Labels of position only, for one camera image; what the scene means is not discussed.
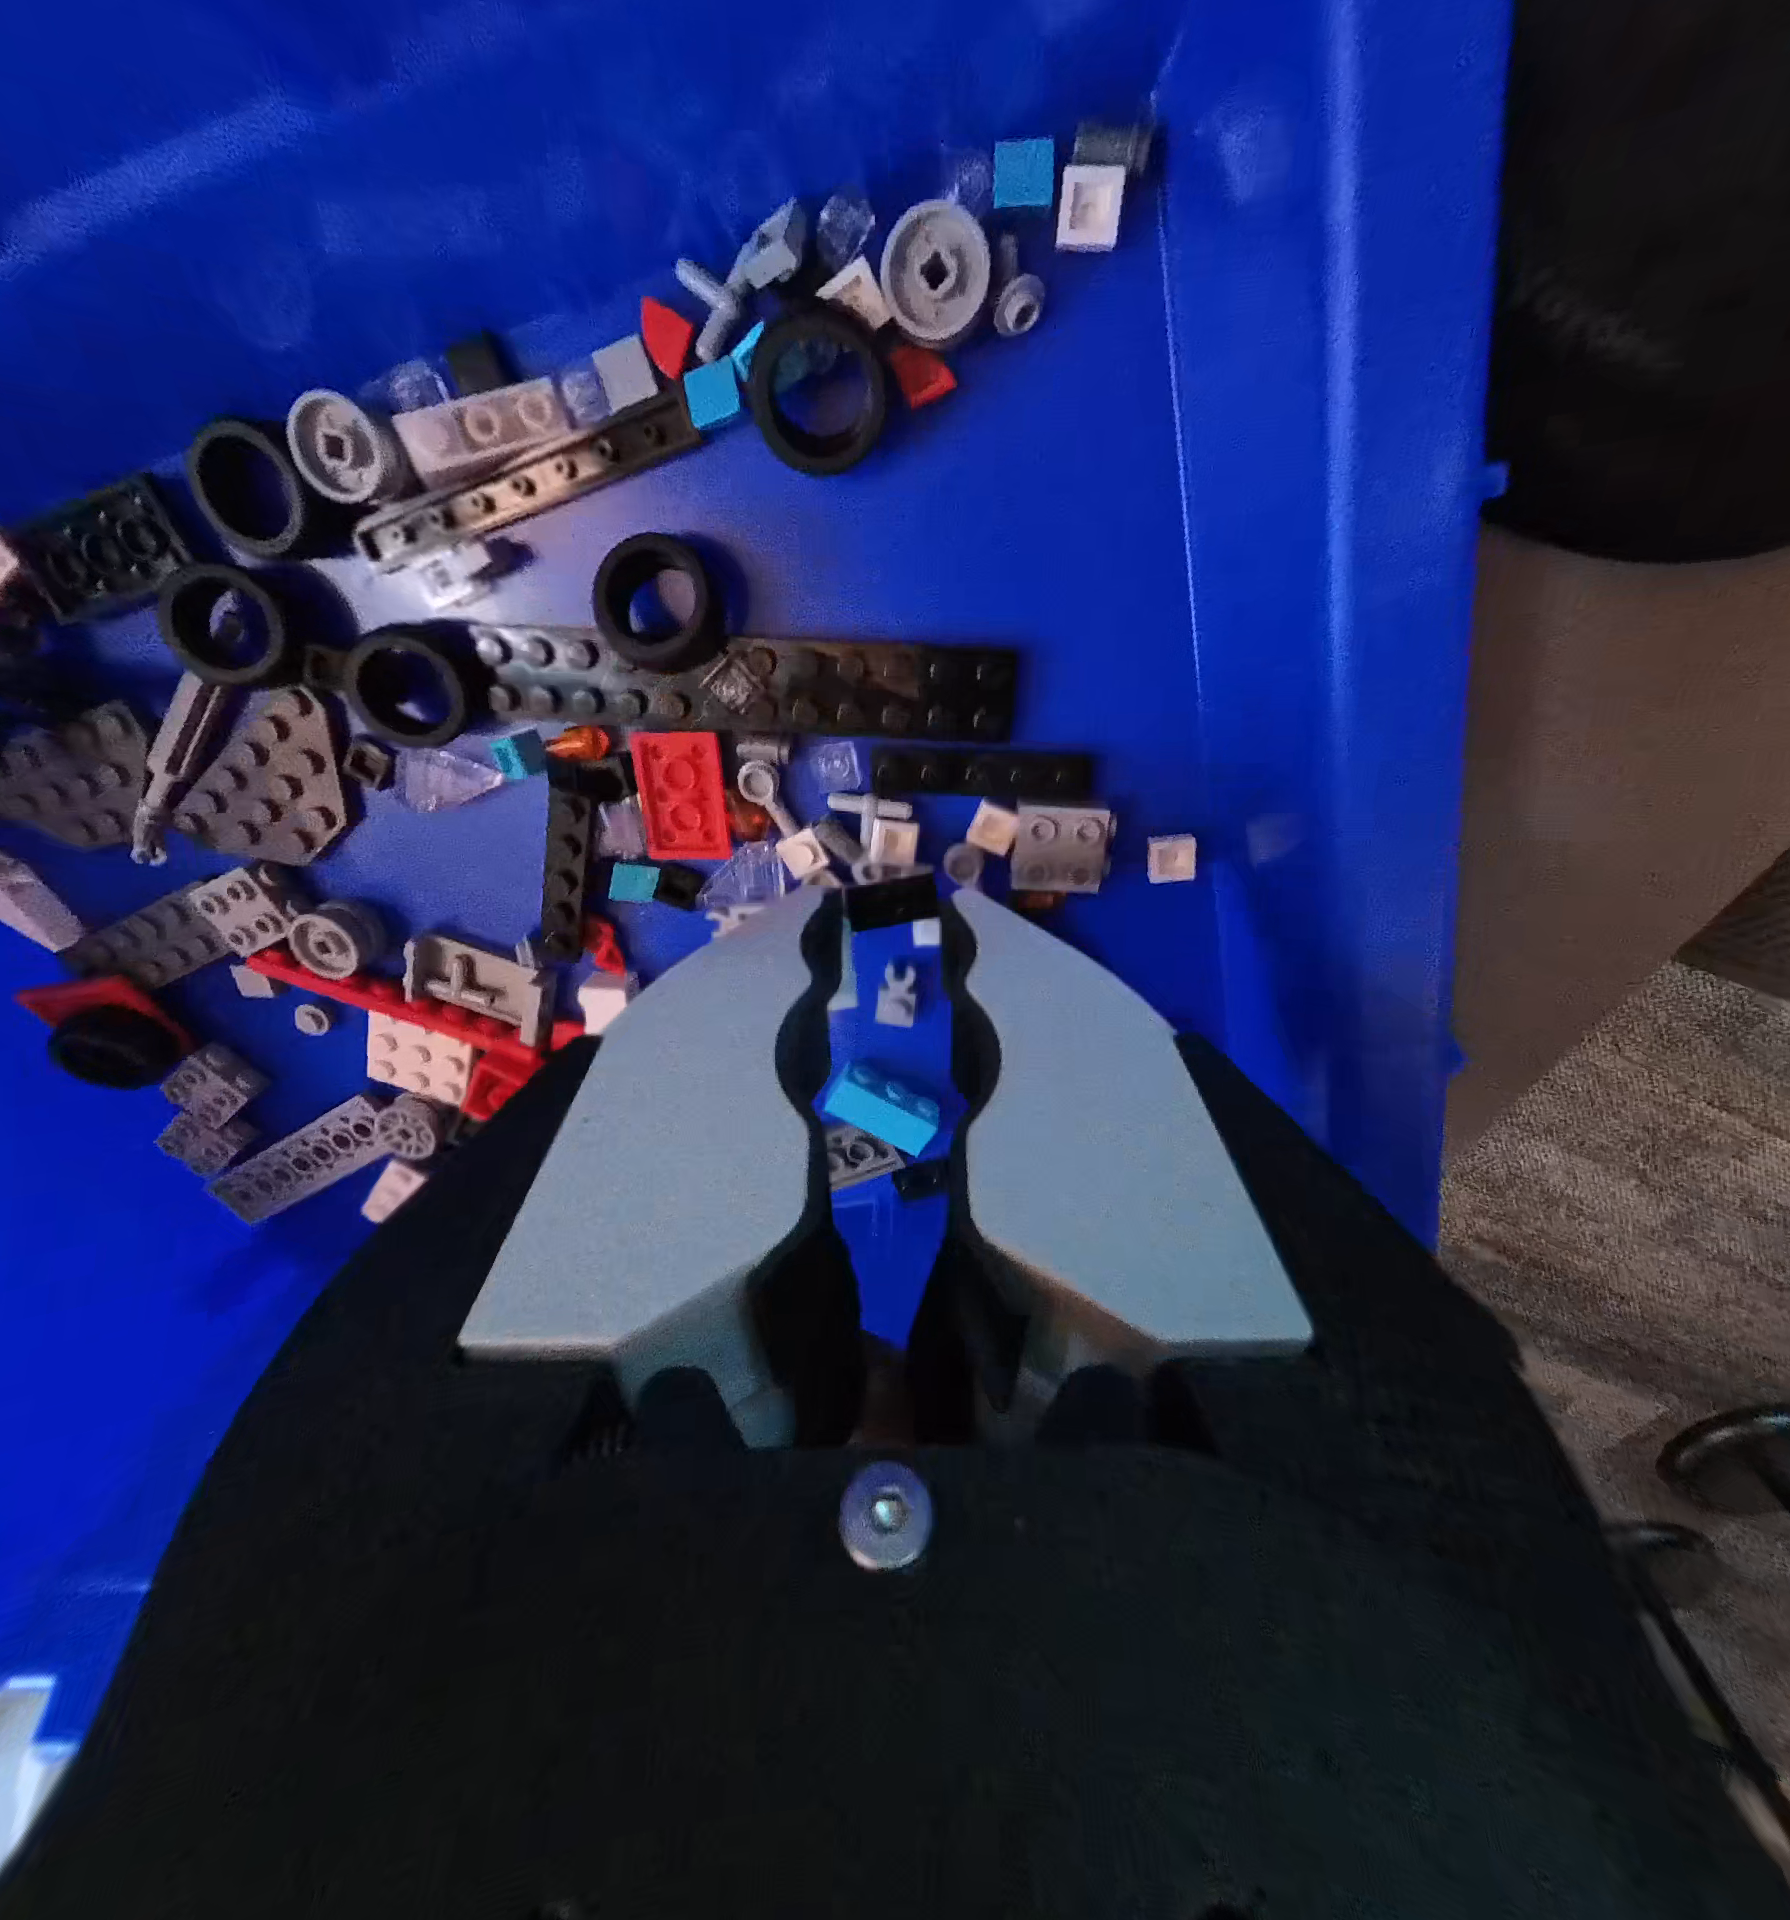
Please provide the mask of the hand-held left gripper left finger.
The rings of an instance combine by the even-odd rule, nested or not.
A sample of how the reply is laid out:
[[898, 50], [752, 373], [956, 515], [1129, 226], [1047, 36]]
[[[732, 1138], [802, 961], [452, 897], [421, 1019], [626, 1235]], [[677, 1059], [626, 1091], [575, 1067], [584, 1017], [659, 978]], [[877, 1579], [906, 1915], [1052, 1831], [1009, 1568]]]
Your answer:
[[861, 1423], [861, 1285], [813, 1097], [839, 895], [793, 892], [603, 1033], [459, 1331], [472, 1362], [603, 1362], [629, 1399], [697, 1367], [765, 1450]]

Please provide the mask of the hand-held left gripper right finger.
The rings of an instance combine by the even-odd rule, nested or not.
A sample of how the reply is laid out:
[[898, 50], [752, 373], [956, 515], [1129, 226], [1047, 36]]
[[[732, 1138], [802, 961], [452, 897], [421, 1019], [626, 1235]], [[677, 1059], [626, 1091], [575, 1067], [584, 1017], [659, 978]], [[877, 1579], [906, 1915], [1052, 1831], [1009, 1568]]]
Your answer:
[[1291, 1359], [1313, 1315], [1184, 1055], [1088, 952], [978, 890], [946, 904], [964, 1112], [906, 1337], [924, 1441], [1015, 1441], [1076, 1373]]

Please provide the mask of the pile of toy bricks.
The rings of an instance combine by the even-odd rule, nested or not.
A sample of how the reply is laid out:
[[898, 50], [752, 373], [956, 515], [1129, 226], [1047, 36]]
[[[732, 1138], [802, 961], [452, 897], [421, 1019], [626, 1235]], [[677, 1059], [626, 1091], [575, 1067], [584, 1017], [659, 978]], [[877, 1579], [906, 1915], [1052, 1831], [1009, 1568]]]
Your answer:
[[[1024, 843], [1089, 792], [1092, 759], [1012, 743], [1012, 646], [738, 633], [697, 541], [638, 532], [592, 618], [486, 621], [514, 532], [694, 452], [752, 410], [789, 471], [861, 468], [896, 404], [956, 390], [947, 352], [1025, 335], [1047, 287], [1028, 217], [1104, 253], [1153, 121], [1082, 121], [1070, 166], [1007, 139], [988, 200], [914, 203], [883, 259], [786, 203], [728, 282], [677, 264], [703, 328], [642, 301], [592, 359], [604, 410], [552, 378], [462, 386], [385, 416], [308, 390], [286, 420], [213, 418], [186, 497], [141, 471], [0, 526], [0, 927], [62, 978], [16, 1003], [56, 1073], [160, 1090], [162, 1152], [242, 1219], [386, 1164], [380, 1219], [459, 1134], [626, 1010], [611, 904], [710, 908], [710, 863], [770, 885], [918, 892], [906, 797], [978, 797]], [[542, 907], [517, 952], [420, 930], [380, 959], [376, 908], [308, 897], [364, 792], [427, 804], [427, 775], [546, 782]]]

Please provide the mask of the blue plastic bin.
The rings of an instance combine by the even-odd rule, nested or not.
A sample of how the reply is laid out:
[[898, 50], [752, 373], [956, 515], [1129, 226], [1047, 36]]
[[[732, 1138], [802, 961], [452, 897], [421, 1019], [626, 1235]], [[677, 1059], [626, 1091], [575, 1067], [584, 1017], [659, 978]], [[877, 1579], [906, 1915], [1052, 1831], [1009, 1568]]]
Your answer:
[[[700, 532], [760, 624], [1015, 641], [1031, 730], [1216, 877], [1076, 916], [1409, 1228], [1457, 1067], [1503, 4], [0, 4], [0, 524], [499, 328], [558, 373], [789, 198], [1150, 117], [1113, 253], [848, 479], [742, 420], [545, 526]], [[75, 1086], [0, 924], [0, 1691], [84, 1736], [235, 1402], [364, 1183], [244, 1231]]]

